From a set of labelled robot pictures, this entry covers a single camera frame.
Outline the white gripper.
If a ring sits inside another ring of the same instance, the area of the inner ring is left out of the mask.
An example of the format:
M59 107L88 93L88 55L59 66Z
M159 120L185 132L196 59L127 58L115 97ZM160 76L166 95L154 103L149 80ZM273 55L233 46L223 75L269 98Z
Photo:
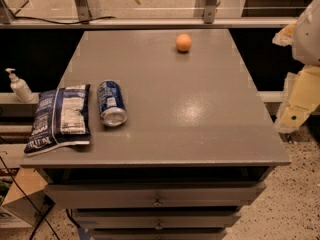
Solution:
M320 106L320 0L313 0L295 22L276 33L272 43L290 45L295 60L317 65L289 72L285 78L274 127L279 133L292 133Z

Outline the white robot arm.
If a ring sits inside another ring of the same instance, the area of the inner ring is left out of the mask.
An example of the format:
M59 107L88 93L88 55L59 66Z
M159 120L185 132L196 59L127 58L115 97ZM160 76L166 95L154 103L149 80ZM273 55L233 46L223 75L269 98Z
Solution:
M288 134L298 130L320 106L320 0L312 0L272 42L290 45L293 59L303 64L297 74L287 74L274 122L279 133Z

